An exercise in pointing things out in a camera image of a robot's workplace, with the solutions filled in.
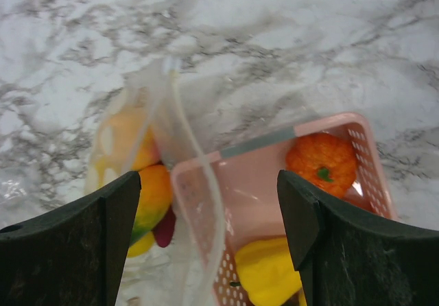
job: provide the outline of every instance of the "gray stripe on basket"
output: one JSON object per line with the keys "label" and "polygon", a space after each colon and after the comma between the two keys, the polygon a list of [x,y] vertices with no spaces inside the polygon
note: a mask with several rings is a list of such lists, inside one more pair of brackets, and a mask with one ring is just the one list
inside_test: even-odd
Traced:
{"label": "gray stripe on basket", "polygon": [[281,141],[293,139],[294,137],[296,137],[296,135],[294,134],[294,129],[287,128],[284,130],[279,130],[276,132],[265,134],[260,137],[253,138],[249,141],[244,141],[243,143],[239,143],[234,146],[224,148],[223,150],[220,150],[219,153],[224,159],[230,158],[247,152],[251,152],[253,150],[257,150],[262,147],[267,147],[275,143],[280,143]]}

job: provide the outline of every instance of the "plastic bag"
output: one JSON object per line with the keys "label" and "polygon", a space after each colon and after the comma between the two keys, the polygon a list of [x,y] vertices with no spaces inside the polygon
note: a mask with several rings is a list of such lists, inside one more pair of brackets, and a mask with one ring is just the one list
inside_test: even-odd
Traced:
{"label": "plastic bag", "polygon": [[35,198],[39,184],[32,166],[0,169],[0,229],[45,212]]}
{"label": "plastic bag", "polygon": [[[174,200],[177,221],[171,245],[166,249],[154,246],[145,255],[127,259],[118,305],[205,305],[220,264],[225,238],[224,210],[215,175],[182,108],[176,83],[178,65],[179,60],[173,58],[154,61],[137,81],[131,81],[109,104],[93,142],[86,193],[129,169],[141,167],[137,155],[150,131],[169,170],[188,160],[196,161],[200,168],[179,182],[187,186],[189,193]],[[118,121],[120,114],[127,111],[132,118],[128,120],[131,130],[127,129],[127,121]],[[209,249],[203,249],[202,254],[189,230],[188,221],[195,218],[185,216],[188,207],[202,208],[199,224],[205,225],[210,241]]]}

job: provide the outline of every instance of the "white marble surface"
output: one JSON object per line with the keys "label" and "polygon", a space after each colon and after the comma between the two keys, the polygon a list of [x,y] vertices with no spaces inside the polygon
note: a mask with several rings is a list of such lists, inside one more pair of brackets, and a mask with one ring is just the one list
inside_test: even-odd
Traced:
{"label": "white marble surface", "polygon": [[206,148],[357,111],[401,219],[439,229],[438,13],[439,0],[0,0],[0,166],[32,164],[45,210],[79,198],[108,100],[179,54]]}

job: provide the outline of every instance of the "small pumpkin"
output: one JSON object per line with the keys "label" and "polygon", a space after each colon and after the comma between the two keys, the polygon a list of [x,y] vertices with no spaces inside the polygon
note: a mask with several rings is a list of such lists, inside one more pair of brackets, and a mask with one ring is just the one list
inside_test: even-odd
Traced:
{"label": "small pumpkin", "polygon": [[287,170],[337,198],[344,197],[357,177],[351,143],[324,132],[297,138],[285,162]]}

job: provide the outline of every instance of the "fake fruit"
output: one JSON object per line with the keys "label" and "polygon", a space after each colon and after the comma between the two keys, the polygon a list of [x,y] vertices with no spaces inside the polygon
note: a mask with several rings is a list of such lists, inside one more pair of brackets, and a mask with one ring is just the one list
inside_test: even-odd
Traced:
{"label": "fake fruit", "polygon": [[150,232],[165,217],[172,202],[171,177],[164,165],[152,165],[139,172],[141,192],[130,245]]}
{"label": "fake fruit", "polygon": [[[137,135],[146,117],[142,108],[129,108],[109,117],[97,132],[97,146],[112,162],[124,163],[131,155]],[[139,171],[160,161],[151,130],[140,143],[131,169]]]}
{"label": "fake fruit", "polygon": [[172,236],[176,227],[176,215],[169,207],[165,217],[152,229],[157,245],[166,248],[171,244]]}
{"label": "fake fruit", "polygon": [[357,176],[351,143],[323,132],[297,138],[285,162],[287,170],[337,198],[344,197]]}
{"label": "fake fruit", "polygon": [[299,292],[299,306],[307,306],[307,300],[305,299],[303,290]]}
{"label": "fake fruit", "polygon": [[235,255],[239,282],[254,306],[279,306],[302,288],[293,267],[286,237],[256,241]]}
{"label": "fake fruit", "polygon": [[128,249],[128,254],[126,256],[128,258],[133,258],[143,255],[154,245],[155,241],[154,235],[152,232],[149,232]]}
{"label": "fake fruit", "polygon": [[111,162],[106,156],[101,156],[88,168],[85,182],[85,192],[92,193],[111,183],[119,177],[120,165]]}

